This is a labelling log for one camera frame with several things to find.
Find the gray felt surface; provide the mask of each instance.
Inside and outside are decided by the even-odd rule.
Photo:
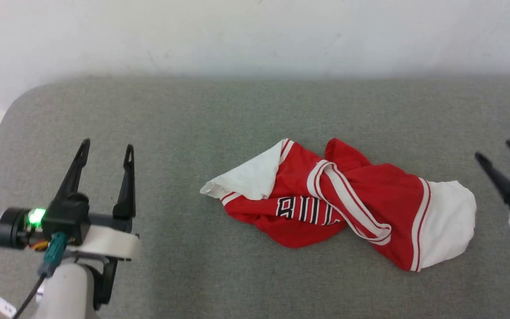
[[[473,158],[482,151],[510,175],[510,79],[39,87],[0,127],[0,212],[46,206],[85,137],[81,191],[95,212],[109,213],[117,198],[125,145],[136,152],[143,256],[118,268],[105,319],[510,318],[508,211]],[[338,137],[374,163],[459,180],[478,202],[467,252],[413,273],[349,230],[288,249],[198,193],[283,137],[318,154]],[[40,258],[0,250],[0,296],[19,305]]]

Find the black cable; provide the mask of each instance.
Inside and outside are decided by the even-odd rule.
[[[45,279],[45,275],[42,275],[39,277],[39,280],[37,281],[37,283],[31,290],[31,292],[29,293],[29,295],[27,296],[25,301],[23,301],[23,304],[19,307],[19,310],[17,310],[17,312],[15,313],[15,315],[13,316],[13,319],[17,319],[21,315],[21,313],[25,310],[25,308],[29,305],[29,303],[31,302],[31,299],[33,299],[33,297],[37,293],[37,290],[39,290],[39,287],[43,284],[44,279]]]

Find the white stripe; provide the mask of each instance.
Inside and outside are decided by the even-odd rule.
[[[377,236],[377,238],[385,238],[388,236],[391,233],[391,226],[389,224],[379,224],[363,204],[362,210],[356,202],[354,202],[350,193],[348,193],[348,189],[353,191],[353,188],[349,186],[348,189],[346,189],[340,175],[336,174],[334,170],[336,170],[336,164],[332,165],[332,169],[325,170],[325,173],[326,176],[330,178],[336,194],[338,194],[338,197],[348,212],[350,212],[350,214],[352,214],[352,216],[354,216],[360,224],[367,228],[367,230]],[[357,194],[354,195],[354,198],[356,201],[359,200]]]
[[[298,214],[298,220],[300,220],[301,222],[305,222],[304,220],[302,220],[302,209],[304,208],[304,197],[300,196],[300,212]]]
[[[294,142],[287,139],[287,146],[285,147],[285,150],[281,154],[281,162],[279,164],[282,164],[287,159],[287,156],[289,155],[292,145],[294,145]]]
[[[318,216],[320,216],[320,201],[318,198],[312,199],[312,213],[316,214],[316,222],[318,222]]]
[[[355,193],[354,188],[352,187],[352,184],[350,184],[350,181],[346,178],[346,176],[344,176],[342,174],[342,172],[340,172],[340,170],[338,170],[338,166],[336,164],[334,164],[332,166],[332,169],[337,173],[338,179],[341,179],[342,182],[344,183],[344,185],[347,187],[347,189],[344,189],[344,192],[347,193],[347,190],[350,191],[350,193],[354,196],[355,201],[357,202],[357,204],[363,208],[362,212],[364,214],[366,214],[367,216],[369,216],[373,220],[373,223],[375,224],[375,226],[377,226],[378,228],[383,228],[385,226],[388,226],[387,224],[380,224],[379,222],[377,222],[377,220],[373,217],[371,212],[367,209],[367,206],[365,206],[363,204],[363,202],[359,198],[358,194]]]
[[[291,214],[290,214],[290,216],[287,215],[287,217],[288,218],[294,218],[294,211],[296,210],[296,197],[292,198],[292,208],[289,207],[289,209],[290,209],[290,213]]]
[[[332,206],[326,209],[326,217],[324,218],[324,225],[331,225],[332,223]]]
[[[312,223],[312,218],[313,218],[313,217],[314,217],[314,210],[310,209],[310,216],[307,216],[307,218],[306,218],[306,219],[308,220],[308,222],[309,222],[309,223]]]
[[[413,239],[413,262],[411,263],[410,270],[417,270],[419,258],[419,242],[418,242],[418,231],[421,228],[421,220],[422,216],[426,210],[426,206],[429,204],[429,187],[425,180],[419,178],[421,180],[422,188],[423,188],[423,196],[421,205],[418,208],[417,215],[414,218],[413,222],[413,230],[411,232],[411,237]]]
[[[308,178],[306,179],[306,189],[308,189],[308,192],[312,197],[318,197],[318,194],[316,193],[316,190],[314,189],[314,178],[316,178],[316,175],[318,174],[318,170],[320,169],[320,166],[322,164],[326,163],[325,159],[321,160],[320,162],[316,163],[316,166],[310,171],[310,174],[308,174]]]
[[[223,204],[223,206],[225,206],[228,202],[231,202],[232,200],[234,200],[235,198],[238,198],[239,196],[241,196],[241,194],[239,194],[239,193],[235,193],[230,196],[227,196],[226,198],[224,198],[224,200],[221,201],[221,204]]]
[[[320,166],[325,162],[327,162],[328,164],[324,165],[324,167],[322,167],[322,169],[320,169]],[[360,229],[356,228],[354,226],[354,224],[352,224],[352,222],[348,219],[348,217],[338,207],[333,205],[331,202],[328,202],[328,200],[326,200],[326,198],[324,198],[324,194],[322,194],[322,190],[320,189],[320,181],[318,181],[316,183],[316,188],[314,188],[314,178],[316,177],[316,175],[320,176],[322,174],[322,172],[324,171],[324,169],[326,167],[329,167],[330,165],[335,165],[335,164],[323,159],[322,161],[318,162],[316,164],[316,166],[314,166],[314,169],[312,169],[312,171],[310,172],[310,175],[308,176],[308,179],[306,180],[306,187],[308,188],[308,192],[312,196],[320,198],[321,200],[323,200],[324,202],[326,202],[327,204],[332,206],[332,208],[334,208],[336,210],[336,212],[338,212],[340,214],[340,216],[342,216],[342,218],[344,218],[346,223],[348,223],[348,226],[354,231],[354,233],[357,236],[369,241],[371,238],[366,237],[365,234],[363,234],[363,232]],[[390,232],[388,233],[388,236],[384,240],[382,240],[380,242],[370,241],[370,243],[382,246],[382,245],[386,245],[389,241],[390,241]]]
[[[324,222],[322,223],[322,226],[326,226],[326,224],[328,223],[328,210],[329,210],[330,206],[326,206],[326,213],[324,214]]]

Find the basketball jersey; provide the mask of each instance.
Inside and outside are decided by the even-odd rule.
[[[338,139],[330,140],[324,158],[282,140],[201,193],[289,248],[348,226],[403,270],[463,253],[475,226],[475,198],[458,182],[433,183],[391,164],[372,165]]]

